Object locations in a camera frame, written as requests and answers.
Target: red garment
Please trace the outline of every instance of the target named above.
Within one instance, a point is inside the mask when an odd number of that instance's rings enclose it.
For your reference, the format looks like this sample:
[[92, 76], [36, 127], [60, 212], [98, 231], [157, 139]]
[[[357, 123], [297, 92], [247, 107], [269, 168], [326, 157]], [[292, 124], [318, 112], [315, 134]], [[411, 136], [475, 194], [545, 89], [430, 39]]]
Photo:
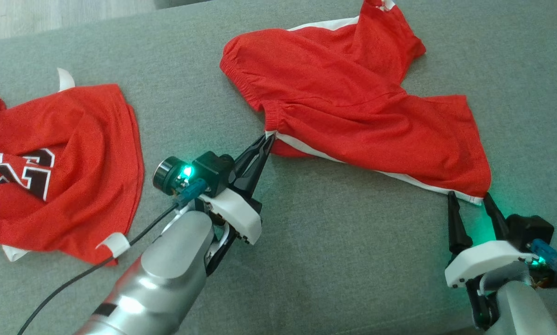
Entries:
[[138, 124], [117, 85], [74, 87], [6, 109], [0, 100], [0, 244], [89, 263], [127, 233], [144, 166]]
[[366, 0], [358, 18], [240, 35], [220, 66], [264, 110], [273, 153], [343, 161], [480, 203], [491, 172], [466, 97], [400, 87], [423, 53], [398, 7]]

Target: gray upholstery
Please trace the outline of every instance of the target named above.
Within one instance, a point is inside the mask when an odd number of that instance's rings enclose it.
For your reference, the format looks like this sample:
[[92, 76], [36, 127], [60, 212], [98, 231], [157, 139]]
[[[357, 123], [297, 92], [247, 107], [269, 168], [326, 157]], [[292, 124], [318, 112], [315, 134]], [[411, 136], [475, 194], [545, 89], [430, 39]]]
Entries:
[[[218, 0], [0, 40], [0, 97], [15, 106], [57, 91], [56, 67], [77, 85], [119, 83], [138, 115], [146, 165], [133, 237], [170, 204], [150, 181], [162, 159], [236, 155], [262, 131], [263, 115], [219, 70], [225, 43], [252, 30], [352, 17], [360, 6]], [[557, 227], [557, 1], [408, 0], [400, 7], [427, 47], [404, 87], [420, 96], [466, 94], [499, 207]], [[432, 335], [470, 324], [466, 294], [444, 280], [444, 195], [331, 161], [281, 157], [270, 158], [255, 195], [264, 203], [261, 239], [234, 244], [181, 334]], [[461, 210], [476, 242], [493, 238], [482, 208], [463, 203]], [[81, 326], [155, 234], [118, 267], [63, 291], [28, 334]], [[87, 267], [60, 253], [9, 263], [0, 248], [0, 335], [15, 333], [44, 297]], [[557, 291], [542, 295], [557, 318]]]

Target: black cable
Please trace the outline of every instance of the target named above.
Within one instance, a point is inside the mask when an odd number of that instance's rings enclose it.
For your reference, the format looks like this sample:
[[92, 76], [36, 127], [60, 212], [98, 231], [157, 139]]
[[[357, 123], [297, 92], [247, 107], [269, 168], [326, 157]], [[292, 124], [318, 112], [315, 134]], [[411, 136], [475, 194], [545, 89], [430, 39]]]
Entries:
[[[169, 207], [165, 212], [163, 212], [163, 214], [159, 215], [153, 222], [151, 222], [151, 224], [148, 225], [148, 227], [146, 227], [142, 233], [138, 234], [138, 236], [136, 236], [131, 242], [130, 242], [130, 246], [133, 246], [136, 242], [138, 242], [142, 237], [144, 237], [144, 235], [146, 235], [153, 227], [155, 227], [155, 225], [157, 225], [157, 223], [159, 223], [159, 221], [161, 221], [162, 219], [164, 219], [170, 212], [172, 212], [175, 208], [177, 208], [179, 206], [179, 204], [176, 202], [174, 203], [171, 207]], [[62, 284], [62, 286], [60, 286], [59, 288], [57, 288], [55, 291], [53, 291], [47, 298], [45, 298], [45, 300], [39, 305], [39, 307], [37, 307], [34, 312], [30, 315], [30, 317], [26, 320], [26, 322], [24, 323], [24, 325], [20, 328], [18, 335], [22, 335], [22, 333], [24, 333], [24, 331], [26, 330], [26, 328], [28, 327], [28, 325], [33, 321], [33, 319], [35, 318], [35, 316], [37, 316], [37, 314], [41, 311], [41, 309], [43, 309], [43, 307], [45, 307], [45, 305], [47, 305], [47, 303], [49, 303], [49, 301], [51, 301], [51, 299], [53, 299], [53, 297], [55, 297], [59, 292], [63, 291], [65, 288], [67, 288], [68, 286], [74, 284], [75, 282], [77, 282], [78, 280], [84, 278], [85, 276], [93, 273], [94, 271], [96, 271], [99, 268], [104, 267], [104, 265], [106, 265], [107, 263], [109, 263], [110, 261], [113, 261], [115, 258], [113, 256], [109, 257], [108, 259], [102, 261], [101, 263], [98, 263], [97, 265], [94, 265], [94, 267], [86, 270], [85, 272], [82, 272], [81, 274], [75, 276], [74, 278], [68, 280], [67, 282], [65, 282], [64, 284]]]

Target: gray couch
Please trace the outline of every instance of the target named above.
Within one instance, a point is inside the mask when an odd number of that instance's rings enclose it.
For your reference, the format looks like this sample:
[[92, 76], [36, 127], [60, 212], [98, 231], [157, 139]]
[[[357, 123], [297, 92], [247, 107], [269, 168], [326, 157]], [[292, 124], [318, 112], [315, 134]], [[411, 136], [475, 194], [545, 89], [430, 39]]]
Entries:
[[[466, 94], [499, 207], [557, 227], [557, 1], [399, 5], [427, 47], [404, 87], [419, 96]], [[56, 67], [77, 85], [121, 86], [136, 110], [146, 165], [133, 237], [170, 204], [149, 179], [162, 159], [236, 155], [262, 131], [263, 116], [219, 70], [225, 43], [252, 30], [353, 17], [360, 6], [218, 0], [0, 40], [0, 97], [14, 106], [54, 93]], [[261, 239], [233, 245], [181, 334], [435, 335], [470, 325], [466, 294], [444, 280], [444, 195], [331, 161], [281, 157], [270, 158], [255, 195], [264, 203]], [[493, 238], [482, 208], [461, 210], [476, 242]], [[27, 333], [72, 333], [155, 234], [118, 267], [63, 291]], [[0, 248], [0, 335], [14, 334], [44, 297], [87, 267], [60, 253], [9, 263]], [[557, 290], [541, 294], [557, 319]]]

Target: wooden floor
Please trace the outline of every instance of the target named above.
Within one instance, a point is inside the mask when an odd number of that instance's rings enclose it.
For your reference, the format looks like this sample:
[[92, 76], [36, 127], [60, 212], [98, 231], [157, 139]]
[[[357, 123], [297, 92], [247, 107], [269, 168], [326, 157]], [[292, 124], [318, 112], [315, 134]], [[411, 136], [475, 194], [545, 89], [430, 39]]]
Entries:
[[203, 0], [0, 0], [0, 39]]

